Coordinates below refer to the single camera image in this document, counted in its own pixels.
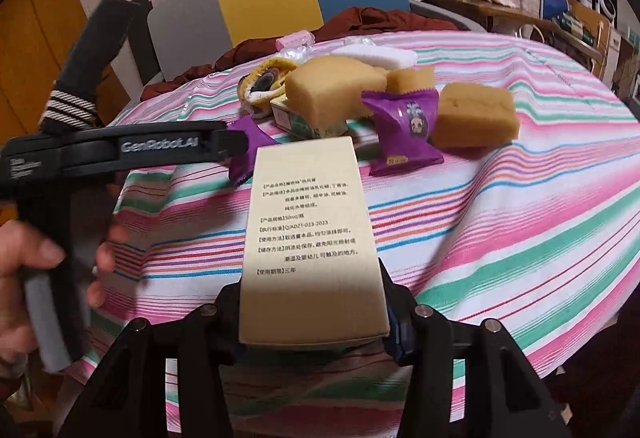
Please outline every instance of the round table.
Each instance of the round table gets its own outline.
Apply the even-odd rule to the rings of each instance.
[[[377,136],[350,123],[380,257],[419,303],[450,319],[499,319],[541,375],[557,368],[620,309],[640,280],[640,126],[578,63],[543,44],[472,32],[373,36],[435,65],[436,87],[508,88],[521,122],[513,144],[445,155],[413,173],[368,176]],[[316,44],[327,54],[342,41]],[[192,81],[117,123],[244,114],[236,85],[261,60]],[[292,138],[273,120],[260,128]],[[127,321],[178,319],[239,279],[251,184],[219,164],[132,171],[118,203],[130,229],[93,315],[94,350],[70,373],[85,381]],[[167,409],[179,430],[176,366]],[[378,342],[319,354],[249,352],[223,368],[234,425],[275,436],[395,436],[410,368]],[[452,417],[463,415],[464,364],[454,365]]]

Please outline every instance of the hand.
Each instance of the hand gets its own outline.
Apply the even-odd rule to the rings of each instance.
[[[127,230],[114,224],[107,240],[124,243],[127,237]],[[16,272],[21,266],[53,269],[64,258],[59,246],[28,224],[11,220],[0,227],[0,359],[13,362],[38,347]],[[107,242],[98,247],[95,264],[99,273],[113,272],[113,249]],[[86,300],[94,308],[104,303],[100,280],[89,285]]]

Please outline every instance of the black and white striped band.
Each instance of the black and white striped band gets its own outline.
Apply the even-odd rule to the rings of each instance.
[[[91,129],[95,124],[95,104],[75,95],[53,90],[40,122],[53,119],[76,129]]]

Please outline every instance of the purple packet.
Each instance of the purple packet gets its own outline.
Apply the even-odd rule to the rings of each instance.
[[[438,113],[438,91],[407,94],[363,92],[362,104],[373,112],[382,157],[371,164],[370,176],[408,173],[443,163],[441,152],[427,140]]]
[[[255,155],[258,148],[264,145],[279,144],[262,131],[249,116],[239,118],[228,125],[228,129],[244,131],[249,141],[249,148],[244,155],[231,157],[229,161],[229,180],[234,186],[238,186],[249,180],[254,174]]]

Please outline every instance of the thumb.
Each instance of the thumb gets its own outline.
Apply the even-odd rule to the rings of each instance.
[[[21,266],[52,269],[65,259],[64,251],[40,232],[16,220],[0,227],[0,277]]]

